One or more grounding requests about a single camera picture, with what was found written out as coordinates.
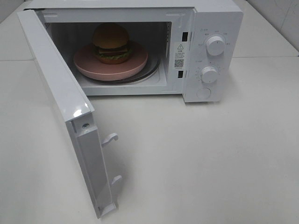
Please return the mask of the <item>round white door button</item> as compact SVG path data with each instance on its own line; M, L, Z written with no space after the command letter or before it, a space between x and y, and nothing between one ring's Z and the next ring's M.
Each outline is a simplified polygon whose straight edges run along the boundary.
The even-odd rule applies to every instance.
M199 99L206 100L211 96L211 90L209 88L201 88L196 95Z

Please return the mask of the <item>toy hamburger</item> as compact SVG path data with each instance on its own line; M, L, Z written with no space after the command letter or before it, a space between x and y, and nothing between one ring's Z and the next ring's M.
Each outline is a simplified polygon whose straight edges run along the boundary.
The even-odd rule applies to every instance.
M93 33L92 44L94 55L105 64L123 63L132 53L127 30L115 23L100 24Z

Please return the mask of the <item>pink round plate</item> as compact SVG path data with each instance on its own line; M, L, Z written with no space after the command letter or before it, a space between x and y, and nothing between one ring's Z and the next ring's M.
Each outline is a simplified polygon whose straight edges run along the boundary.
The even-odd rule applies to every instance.
M122 80L140 72L149 58L147 50L136 42L131 42L132 54L120 64L105 64L96 58L93 45L88 44L78 50L73 58L77 69L86 77L100 81Z

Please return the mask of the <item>white microwave door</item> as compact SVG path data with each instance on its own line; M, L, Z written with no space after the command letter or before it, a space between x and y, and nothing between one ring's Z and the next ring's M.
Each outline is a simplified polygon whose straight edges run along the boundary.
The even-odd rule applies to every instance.
M118 140L116 133L100 140L91 102L83 92L45 28L43 14L34 10L18 14L37 70L58 119L68 131L97 218L117 208L122 176L109 179L103 147Z

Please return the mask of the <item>white warning label sticker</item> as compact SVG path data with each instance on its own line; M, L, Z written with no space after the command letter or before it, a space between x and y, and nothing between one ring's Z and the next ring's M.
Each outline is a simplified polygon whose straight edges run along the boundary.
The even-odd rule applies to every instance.
M175 42L173 44L173 68L184 69L187 54L187 42Z

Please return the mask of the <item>lower white timer knob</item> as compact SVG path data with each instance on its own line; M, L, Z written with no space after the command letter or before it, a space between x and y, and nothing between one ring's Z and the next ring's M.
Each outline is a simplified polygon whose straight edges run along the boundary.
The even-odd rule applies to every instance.
M217 80L218 70L213 66L207 66L201 70L201 80L206 84L211 84Z

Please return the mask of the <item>white microwave oven body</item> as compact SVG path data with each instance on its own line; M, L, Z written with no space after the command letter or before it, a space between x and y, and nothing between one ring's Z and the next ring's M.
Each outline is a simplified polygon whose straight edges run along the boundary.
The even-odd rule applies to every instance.
M45 28L85 95L180 94L185 102L219 101L228 76L243 18L231 0L34 0L23 11L43 14ZM91 41L96 26L114 22L123 26L132 41L143 45L149 57L160 60L149 78L131 84L108 85L90 80L75 69L74 53ZM222 35L224 52L211 56L206 40ZM184 69L173 68L173 44L187 42ZM213 66L217 80L206 84L201 70ZM209 88L202 100L197 91Z

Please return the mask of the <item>upper white power knob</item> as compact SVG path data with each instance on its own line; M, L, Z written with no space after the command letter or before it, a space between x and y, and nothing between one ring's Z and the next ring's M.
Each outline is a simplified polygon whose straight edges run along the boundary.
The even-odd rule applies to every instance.
M211 56L218 56L224 52L226 41L222 35L213 35L206 40L206 50Z

